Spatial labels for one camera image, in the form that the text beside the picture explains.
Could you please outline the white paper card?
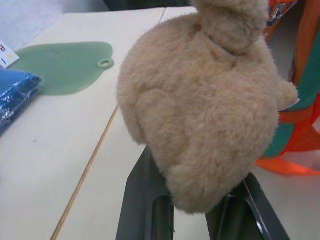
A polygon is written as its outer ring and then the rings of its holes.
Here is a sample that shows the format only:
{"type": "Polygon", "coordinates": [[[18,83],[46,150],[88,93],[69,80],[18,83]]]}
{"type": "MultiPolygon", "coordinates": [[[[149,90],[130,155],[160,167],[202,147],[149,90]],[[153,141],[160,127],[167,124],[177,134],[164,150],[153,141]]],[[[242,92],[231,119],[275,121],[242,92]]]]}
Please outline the white paper card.
{"type": "Polygon", "coordinates": [[[7,69],[19,59],[20,57],[0,39],[0,67],[7,69]]]}

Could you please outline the beige plush toy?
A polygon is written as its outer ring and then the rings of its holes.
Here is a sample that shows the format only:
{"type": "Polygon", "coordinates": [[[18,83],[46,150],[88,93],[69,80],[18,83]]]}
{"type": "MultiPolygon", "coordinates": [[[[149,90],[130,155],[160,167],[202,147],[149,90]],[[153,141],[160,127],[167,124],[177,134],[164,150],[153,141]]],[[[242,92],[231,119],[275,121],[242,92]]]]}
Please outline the beige plush toy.
{"type": "Polygon", "coordinates": [[[123,61],[117,102],[174,206],[210,212],[255,167],[280,111],[299,101],[265,38],[268,0],[191,0],[195,13],[143,34],[123,61]]]}

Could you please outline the orange and teal backpack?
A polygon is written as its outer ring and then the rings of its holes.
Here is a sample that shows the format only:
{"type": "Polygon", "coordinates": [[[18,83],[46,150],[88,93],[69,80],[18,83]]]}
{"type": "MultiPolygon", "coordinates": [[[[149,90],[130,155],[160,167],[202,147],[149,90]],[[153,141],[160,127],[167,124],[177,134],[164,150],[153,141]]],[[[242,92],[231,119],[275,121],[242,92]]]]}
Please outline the orange and teal backpack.
{"type": "Polygon", "coordinates": [[[274,140],[256,166],[284,176],[320,176],[315,170],[283,157],[290,152],[320,151],[320,0],[305,0],[293,58],[292,84],[299,103],[280,112],[274,140]]]}

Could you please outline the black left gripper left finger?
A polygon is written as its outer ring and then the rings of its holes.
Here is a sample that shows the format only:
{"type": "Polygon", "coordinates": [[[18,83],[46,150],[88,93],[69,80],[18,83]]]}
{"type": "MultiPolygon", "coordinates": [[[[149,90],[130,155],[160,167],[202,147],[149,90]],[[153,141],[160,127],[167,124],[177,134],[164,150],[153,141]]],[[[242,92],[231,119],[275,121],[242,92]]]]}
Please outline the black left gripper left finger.
{"type": "Polygon", "coordinates": [[[115,240],[174,240],[174,206],[146,147],[129,174],[115,240]]]}

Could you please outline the green silicone mat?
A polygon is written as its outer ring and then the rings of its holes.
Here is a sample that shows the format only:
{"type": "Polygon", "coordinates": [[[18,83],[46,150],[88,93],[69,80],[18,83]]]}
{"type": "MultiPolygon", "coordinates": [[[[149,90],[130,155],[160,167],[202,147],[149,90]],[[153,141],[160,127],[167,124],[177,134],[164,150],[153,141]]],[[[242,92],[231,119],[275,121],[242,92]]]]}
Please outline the green silicone mat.
{"type": "Polygon", "coordinates": [[[43,80],[41,94],[65,96],[91,86],[115,64],[106,42],[52,43],[19,50],[11,70],[33,73],[43,80]]]}

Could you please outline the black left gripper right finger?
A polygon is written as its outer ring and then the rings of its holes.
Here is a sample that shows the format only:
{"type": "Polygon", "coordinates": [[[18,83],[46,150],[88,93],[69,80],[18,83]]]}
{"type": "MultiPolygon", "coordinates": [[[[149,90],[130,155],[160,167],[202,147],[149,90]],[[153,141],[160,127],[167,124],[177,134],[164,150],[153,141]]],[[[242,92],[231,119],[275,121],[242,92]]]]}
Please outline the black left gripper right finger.
{"type": "Polygon", "coordinates": [[[205,217],[210,240],[290,240],[252,173],[205,217]]]}

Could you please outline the blue plastic-wrapped package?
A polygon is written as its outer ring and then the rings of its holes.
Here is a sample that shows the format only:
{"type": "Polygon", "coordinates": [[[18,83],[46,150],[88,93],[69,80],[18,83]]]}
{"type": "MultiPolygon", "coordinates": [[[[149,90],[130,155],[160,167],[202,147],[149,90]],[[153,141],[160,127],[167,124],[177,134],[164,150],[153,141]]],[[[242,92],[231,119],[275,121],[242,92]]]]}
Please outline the blue plastic-wrapped package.
{"type": "Polygon", "coordinates": [[[39,94],[44,81],[36,74],[0,69],[0,136],[39,94]]]}

